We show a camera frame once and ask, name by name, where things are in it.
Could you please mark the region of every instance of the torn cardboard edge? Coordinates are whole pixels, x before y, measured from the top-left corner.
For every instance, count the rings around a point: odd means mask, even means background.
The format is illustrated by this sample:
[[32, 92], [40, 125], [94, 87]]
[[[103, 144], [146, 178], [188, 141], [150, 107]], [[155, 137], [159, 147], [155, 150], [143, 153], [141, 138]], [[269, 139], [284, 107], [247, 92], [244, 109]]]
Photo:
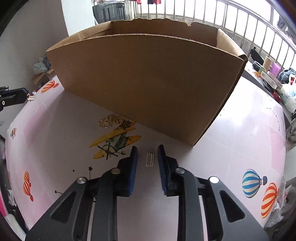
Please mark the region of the torn cardboard edge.
[[[169, 19], [99, 24], [47, 54], [66, 90], [190, 145], [221, 111], [247, 62], [220, 29]], [[213, 69], [218, 85], [206, 84]]]

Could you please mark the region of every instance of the metal railing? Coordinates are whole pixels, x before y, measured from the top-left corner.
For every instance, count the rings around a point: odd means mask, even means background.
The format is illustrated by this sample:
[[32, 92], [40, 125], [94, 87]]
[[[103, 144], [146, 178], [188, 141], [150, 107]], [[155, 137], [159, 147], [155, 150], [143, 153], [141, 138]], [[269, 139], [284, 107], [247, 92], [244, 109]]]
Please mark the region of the metal railing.
[[[160, 13], [157, 12], [157, 5], [156, 5], [156, 12], [155, 13], [151, 13], [149, 11], [149, 4], [148, 4], [148, 12], [142, 12], [142, 4], [144, 4], [144, 3], [137, 5], [136, 2], [134, 2], [134, 1], [126, 0], [127, 18], [130, 19], [130, 20], [135, 19], [135, 18], [148, 18], [148, 19], [152, 19], [152, 18], [170, 18], [172, 20], [185, 21], [187, 23], [194, 22], [194, 21], [205, 23], [205, 24], [208, 24], [208, 25], [211, 25], [211, 26], [221, 28], [226, 34], [228, 34], [243, 49], [243, 51], [248, 55], [248, 57], [250, 55], [250, 50], [253, 48], [253, 46], [255, 46], [259, 50], [258, 52], [263, 58], [265, 58], [265, 56], [270, 57], [277, 64], [279, 64], [281, 66], [281, 68], [283, 68], [284, 65], [285, 65], [285, 67], [290, 67], [293, 64], [295, 54], [296, 54], [296, 47], [295, 47], [295, 45], [293, 43], [290, 42], [289, 38], [283, 32], [281, 32], [278, 28], [276, 28], [276, 27], [274, 27], [272, 25], [273, 18], [274, 18], [274, 9], [273, 9], [273, 7], [271, 7], [270, 20], [267, 21], [266, 19], [264, 19], [262, 16], [260, 16], [256, 12], [254, 12], [251, 9], [249, 9], [249, 8], [239, 4], [239, 3], [236, 3], [236, 2], [234, 2], [232, 0], [216, 0], [214, 20], [213, 20], [213, 22], [209, 22], [209, 21], [205, 21], [207, 0], [205, 0], [203, 18], [201, 18], [201, 19], [195, 18], [195, 12], [196, 12], [199, 0], [194, 0], [193, 17], [188, 17], [188, 16], [185, 15], [186, 0], [184, 0], [183, 15], [176, 15], [175, 14], [176, 1], [178, 1], [178, 0], [173, 0], [173, 2], [174, 2], [173, 14], [168, 14], [166, 12], [166, 8], [167, 8], [166, 0], [163, 0], [162, 4], [164, 4], [164, 13], [160, 14]], [[224, 4], [224, 14], [223, 14], [223, 20], [222, 20], [221, 25], [216, 24], [217, 3], [218, 2], [221, 2], [221, 3]], [[235, 20], [235, 25], [234, 25], [233, 30], [226, 28], [226, 20], [227, 20], [227, 17], [229, 16], [229, 13], [228, 13], [229, 6], [232, 6], [232, 7], [236, 8], [236, 20]], [[246, 21], [245, 30], [244, 30], [243, 35], [240, 35], [240, 34], [238, 34], [236, 32], [239, 10], [247, 13], [247, 21]], [[246, 32], [247, 32], [247, 27], [248, 27], [250, 16], [252, 16], [253, 18], [256, 19], [256, 26], [255, 26], [255, 32], [254, 32], [253, 38], [247, 39], [246, 38]], [[257, 44], [254, 43], [259, 22], [261, 22], [262, 24], [265, 25], [265, 33], [264, 33], [264, 37], [263, 37], [263, 41], [262, 41], [261, 45], [257, 45]], [[266, 33], [267, 33], [268, 28], [271, 29], [274, 34], [273, 34], [273, 40], [272, 40], [270, 50], [265, 50], [264, 49], [264, 43], [266, 41]], [[278, 35], [281, 38], [281, 45], [280, 45], [280, 49], [277, 52], [277, 54], [271, 55], [272, 49], [274, 47], [274, 41], [275, 41], [276, 35]], [[280, 53], [281, 53], [282, 46], [283, 46], [284, 42], [287, 44], [288, 48], [287, 48], [287, 52], [286, 52], [284, 60], [279, 62], [279, 56], [280, 56]], [[292, 57], [291, 63], [286, 63], [286, 59], [287, 59], [289, 51], [293, 51], [293, 57]]]

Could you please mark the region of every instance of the white wall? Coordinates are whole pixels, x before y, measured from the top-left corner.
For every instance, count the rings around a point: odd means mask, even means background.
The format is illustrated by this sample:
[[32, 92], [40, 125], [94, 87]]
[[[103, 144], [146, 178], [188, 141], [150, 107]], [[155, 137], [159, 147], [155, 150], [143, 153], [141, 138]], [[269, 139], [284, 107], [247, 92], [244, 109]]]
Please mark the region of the white wall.
[[[0, 86], [33, 91], [30, 80], [34, 63], [49, 47], [67, 36], [60, 0], [29, 0], [0, 37]], [[19, 104], [0, 112], [0, 118], [4, 119], [0, 126], [3, 137], [6, 138], [10, 123], [22, 107], [23, 104]]]
[[61, 0], [69, 36], [95, 25], [91, 0]]

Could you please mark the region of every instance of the biplane illustration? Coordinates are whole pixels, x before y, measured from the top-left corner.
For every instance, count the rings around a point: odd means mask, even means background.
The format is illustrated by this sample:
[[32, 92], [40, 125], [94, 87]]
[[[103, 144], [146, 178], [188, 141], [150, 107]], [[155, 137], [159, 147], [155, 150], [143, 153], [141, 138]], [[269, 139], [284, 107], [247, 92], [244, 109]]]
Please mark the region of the biplane illustration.
[[133, 144], [141, 138], [141, 136], [126, 136], [129, 131], [135, 129], [135, 127], [132, 127], [132, 125], [134, 124], [135, 122], [132, 122], [130, 126], [125, 130], [116, 128], [112, 132], [95, 140], [89, 146], [97, 146], [98, 148], [100, 148], [100, 150], [94, 155], [94, 159], [99, 159], [105, 156], [108, 160], [108, 158], [111, 156], [118, 156], [119, 154], [125, 155], [125, 152], [123, 150], [121, 152], [119, 152], [119, 150], [130, 144]]

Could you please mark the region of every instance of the cardboard tube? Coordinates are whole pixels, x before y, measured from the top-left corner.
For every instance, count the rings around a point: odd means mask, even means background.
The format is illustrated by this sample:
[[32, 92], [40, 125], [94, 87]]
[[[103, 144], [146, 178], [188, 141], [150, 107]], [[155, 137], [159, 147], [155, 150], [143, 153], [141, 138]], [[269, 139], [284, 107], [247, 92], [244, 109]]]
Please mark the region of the cardboard tube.
[[266, 69], [266, 71], [269, 70], [271, 63], [272, 63], [272, 60], [266, 56], [263, 63], [263, 67]]

